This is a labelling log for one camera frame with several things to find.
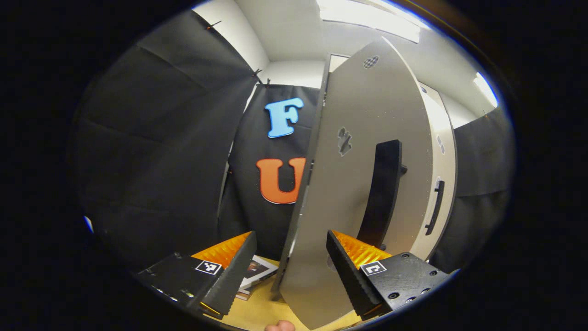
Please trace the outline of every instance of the black curtain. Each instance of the black curtain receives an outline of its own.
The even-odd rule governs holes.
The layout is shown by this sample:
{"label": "black curtain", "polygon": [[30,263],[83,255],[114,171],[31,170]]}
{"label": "black curtain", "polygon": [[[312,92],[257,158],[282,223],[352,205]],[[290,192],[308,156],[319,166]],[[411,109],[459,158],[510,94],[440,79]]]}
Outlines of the black curtain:
{"label": "black curtain", "polygon": [[218,242],[227,154],[257,78],[188,10],[138,41],[89,86],[75,178],[95,232],[140,270]]}
{"label": "black curtain", "polygon": [[455,129],[455,200],[430,263],[446,273],[467,265],[504,216],[515,170],[515,142],[507,114],[497,108]]}
{"label": "black curtain", "polygon": [[[274,204],[263,198],[256,163],[265,158],[282,160],[279,187],[284,192],[294,188],[294,169],[288,161],[306,157],[318,96],[317,88],[258,85],[239,124],[229,156],[229,174],[219,214],[221,239],[254,230],[258,236],[256,254],[274,260],[280,259],[294,204]],[[297,123],[290,124],[294,133],[269,138],[271,124],[265,105],[291,98],[300,98],[304,102],[304,106],[298,109]]]}

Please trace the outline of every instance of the wooden table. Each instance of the wooden table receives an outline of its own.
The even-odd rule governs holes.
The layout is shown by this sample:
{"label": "wooden table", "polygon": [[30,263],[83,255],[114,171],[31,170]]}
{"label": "wooden table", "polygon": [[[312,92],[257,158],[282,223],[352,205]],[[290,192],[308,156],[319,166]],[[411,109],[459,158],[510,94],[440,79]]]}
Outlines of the wooden table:
{"label": "wooden table", "polygon": [[[263,259],[275,266],[279,264],[278,261]],[[267,325],[276,324],[279,320],[292,322],[296,327],[296,331],[308,331],[309,329],[294,315],[287,303],[271,300],[270,289],[275,278],[276,276],[274,275],[254,286],[247,301],[236,297],[229,314],[223,317],[222,320],[208,315],[204,316],[221,323],[252,331],[263,331]],[[320,307],[317,307],[317,313],[320,313]],[[349,327],[360,321],[361,318],[355,312],[350,312],[332,323],[315,329],[315,331],[334,331]]]}

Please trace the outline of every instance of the white wall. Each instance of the white wall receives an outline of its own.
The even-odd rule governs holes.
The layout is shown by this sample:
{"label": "white wall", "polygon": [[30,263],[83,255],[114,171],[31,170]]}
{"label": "white wall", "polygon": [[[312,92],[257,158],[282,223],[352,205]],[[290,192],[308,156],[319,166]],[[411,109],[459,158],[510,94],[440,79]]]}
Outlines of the white wall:
{"label": "white wall", "polygon": [[347,61],[349,57],[331,54],[329,62],[329,72],[335,71],[343,62]]}
{"label": "white wall", "polygon": [[270,61],[324,60],[328,53],[351,56],[370,42],[386,37],[420,82],[451,96],[478,117],[493,109],[473,83],[483,68],[456,41],[434,29],[422,28],[420,41],[415,44],[372,28],[323,22],[316,0],[236,2]]}
{"label": "white wall", "polygon": [[270,62],[259,74],[263,83],[297,85],[320,88],[325,70],[324,61]]}
{"label": "white wall", "polygon": [[443,100],[443,105],[451,118],[451,124],[453,128],[459,128],[460,126],[470,123],[477,119],[479,116],[469,111],[464,105],[455,101],[452,97],[440,92],[439,96]]}
{"label": "white wall", "polygon": [[268,55],[258,36],[234,0],[211,0],[193,9],[230,42],[253,70],[265,69]]}

